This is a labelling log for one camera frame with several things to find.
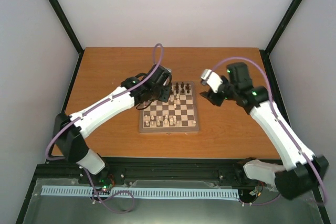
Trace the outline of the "wooden folding chess board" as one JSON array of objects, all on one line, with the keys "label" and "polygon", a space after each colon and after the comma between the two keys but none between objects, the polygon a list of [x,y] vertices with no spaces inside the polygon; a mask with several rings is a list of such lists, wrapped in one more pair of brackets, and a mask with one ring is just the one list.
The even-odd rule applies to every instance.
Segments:
[{"label": "wooden folding chess board", "polygon": [[195,83],[172,83],[167,102],[153,101],[140,111],[140,133],[196,133],[200,130],[196,105]]}]

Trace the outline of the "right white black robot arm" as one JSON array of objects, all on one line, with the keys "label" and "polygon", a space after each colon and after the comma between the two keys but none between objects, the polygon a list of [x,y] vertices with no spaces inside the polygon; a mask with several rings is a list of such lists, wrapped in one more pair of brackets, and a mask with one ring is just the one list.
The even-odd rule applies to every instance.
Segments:
[{"label": "right white black robot arm", "polygon": [[245,184],[258,180],[277,189],[287,200],[320,186],[329,162],[317,156],[296,135],[273,101],[269,87],[254,86],[244,62],[227,65],[229,77],[220,76],[214,69],[205,69],[201,83],[209,90],[201,96],[211,104],[221,106],[225,100],[235,101],[257,122],[278,152],[282,163],[272,164],[247,158],[236,165],[237,181]]}]

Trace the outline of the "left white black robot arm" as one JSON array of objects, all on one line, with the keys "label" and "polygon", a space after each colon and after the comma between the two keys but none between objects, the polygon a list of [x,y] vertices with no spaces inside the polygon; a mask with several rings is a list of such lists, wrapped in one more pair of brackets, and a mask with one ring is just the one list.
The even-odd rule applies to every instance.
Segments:
[{"label": "left white black robot arm", "polygon": [[85,168],[97,183],[108,180],[105,161],[90,149],[85,139],[98,127],[119,113],[139,107],[145,102],[169,99],[172,90],[172,71],[154,65],[148,73],[125,79],[109,95],[93,105],[71,115],[60,113],[55,118],[53,144],[63,158]]}]

